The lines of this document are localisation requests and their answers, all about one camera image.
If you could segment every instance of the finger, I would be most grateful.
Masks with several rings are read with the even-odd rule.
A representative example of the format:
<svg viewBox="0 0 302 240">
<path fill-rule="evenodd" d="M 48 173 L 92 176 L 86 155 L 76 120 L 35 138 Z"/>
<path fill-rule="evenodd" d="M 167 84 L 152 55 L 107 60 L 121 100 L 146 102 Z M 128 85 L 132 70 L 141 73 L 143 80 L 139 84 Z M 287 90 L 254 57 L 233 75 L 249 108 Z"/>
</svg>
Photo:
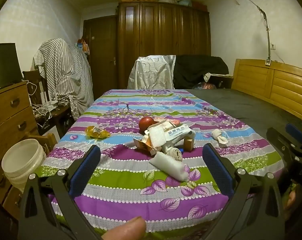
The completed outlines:
<svg viewBox="0 0 302 240">
<path fill-rule="evenodd" d="M 146 222 L 142 217 L 135 217 L 124 225 L 108 230 L 102 238 L 104 240 L 140 240 L 147 230 Z"/>
<path fill-rule="evenodd" d="M 288 199 L 288 201 L 287 201 L 287 208 L 290 208 L 292 205 L 293 205 L 293 203 L 294 203 L 294 201 L 295 201 L 295 191 L 292 191 L 290 194 L 289 194 L 289 199 Z"/>
</svg>

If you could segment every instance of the white bucket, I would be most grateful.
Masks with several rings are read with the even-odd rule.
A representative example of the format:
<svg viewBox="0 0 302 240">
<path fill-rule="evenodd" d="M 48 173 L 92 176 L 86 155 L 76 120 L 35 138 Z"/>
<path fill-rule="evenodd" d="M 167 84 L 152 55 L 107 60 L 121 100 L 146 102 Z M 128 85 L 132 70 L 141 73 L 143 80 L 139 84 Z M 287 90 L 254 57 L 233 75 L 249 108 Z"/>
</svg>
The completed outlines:
<svg viewBox="0 0 302 240">
<path fill-rule="evenodd" d="M 24 191 L 30 173 L 38 168 L 46 154 L 42 146 L 35 139 L 26 139 L 13 145 L 2 159 L 3 172 L 10 183 Z"/>
</svg>

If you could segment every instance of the gray bedsheet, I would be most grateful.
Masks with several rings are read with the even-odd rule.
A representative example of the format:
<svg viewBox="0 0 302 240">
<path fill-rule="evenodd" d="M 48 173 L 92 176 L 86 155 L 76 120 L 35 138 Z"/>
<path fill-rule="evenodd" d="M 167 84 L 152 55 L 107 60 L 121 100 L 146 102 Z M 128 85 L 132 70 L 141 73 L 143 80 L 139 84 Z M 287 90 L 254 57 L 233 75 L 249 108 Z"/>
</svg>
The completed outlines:
<svg viewBox="0 0 302 240">
<path fill-rule="evenodd" d="M 261 99 L 233 89 L 187 89 L 196 97 L 210 103 L 230 116 L 251 126 L 266 139 L 269 127 L 284 129 L 287 123 L 302 129 L 302 120 Z"/>
</svg>

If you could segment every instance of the striped cloth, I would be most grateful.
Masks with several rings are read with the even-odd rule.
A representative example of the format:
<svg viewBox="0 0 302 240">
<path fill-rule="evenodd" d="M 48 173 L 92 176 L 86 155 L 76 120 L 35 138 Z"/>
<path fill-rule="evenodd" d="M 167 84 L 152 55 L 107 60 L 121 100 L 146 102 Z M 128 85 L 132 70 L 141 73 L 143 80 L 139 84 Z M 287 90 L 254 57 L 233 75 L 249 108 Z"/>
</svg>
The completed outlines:
<svg viewBox="0 0 302 240">
<path fill-rule="evenodd" d="M 86 55 L 59 38 L 44 42 L 33 57 L 35 67 L 57 91 L 59 102 L 69 102 L 74 120 L 93 103 L 91 69 Z"/>
<path fill-rule="evenodd" d="M 183 154 L 188 182 L 180 183 L 156 169 L 148 163 L 148 153 L 135 149 L 133 138 L 142 138 L 138 122 L 144 115 L 179 119 L 196 132 L 195 148 Z M 111 136 L 88 138 L 85 128 L 94 124 L 105 127 Z M 211 137 L 216 128 L 228 138 L 227 147 L 219 147 Z M 101 149 L 101 161 L 82 195 L 75 199 L 90 224 L 104 233 L 142 216 L 147 239 L 181 239 L 194 231 L 203 234 L 228 201 L 202 159 L 202 147 L 209 142 L 235 167 L 250 174 L 273 172 L 278 176 L 284 167 L 279 154 L 252 128 L 185 90 L 110 90 L 76 121 L 37 174 L 49 176 L 68 168 L 95 144 Z M 62 219 L 59 205 L 51 200 Z"/>
</svg>

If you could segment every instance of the blue gripper pad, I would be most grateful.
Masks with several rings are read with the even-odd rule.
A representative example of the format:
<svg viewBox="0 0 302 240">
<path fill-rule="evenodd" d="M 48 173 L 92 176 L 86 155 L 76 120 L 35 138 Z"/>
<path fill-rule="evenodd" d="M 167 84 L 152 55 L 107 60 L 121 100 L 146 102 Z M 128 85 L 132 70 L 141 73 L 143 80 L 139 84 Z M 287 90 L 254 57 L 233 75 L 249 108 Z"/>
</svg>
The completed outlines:
<svg viewBox="0 0 302 240">
<path fill-rule="evenodd" d="M 295 140 L 302 144 L 302 132 L 293 124 L 288 123 L 285 126 L 285 131 L 291 135 Z"/>
<path fill-rule="evenodd" d="M 225 158 L 220 157 L 211 144 L 206 144 L 203 146 L 202 158 L 207 165 L 213 179 L 217 183 L 221 193 L 231 198 L 234 195 L 234 180 L 227 168 L 222 163 L 222 160 Z"/>
<path fill-rule="evenodd" d="M 69 195 L 73 198 L 82 194 L 94 170 L 98 166 L 101 158 L 100 148 L 92 146 L 84 157 L 85 160 L 83 160 L 70 179 Z"/>
</svg>

